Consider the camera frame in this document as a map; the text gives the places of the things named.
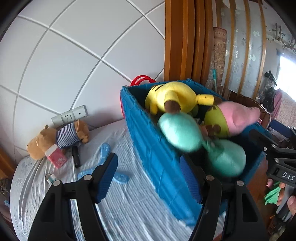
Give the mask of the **person right hand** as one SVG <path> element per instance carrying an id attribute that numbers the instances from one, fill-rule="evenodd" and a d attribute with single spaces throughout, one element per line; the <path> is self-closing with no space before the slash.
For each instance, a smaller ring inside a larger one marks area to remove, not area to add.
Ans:
<path id="1" fill-rule="evenodd" d="M 282 182 L 279 184 L 280 192 L 277 199 L 277 206 L 281 206 L 281 204 L 287 204 L 289 211 L 292 216 L 295 215 L 295 195 L 292 195 L 294 188 L 286 185 Z"/>

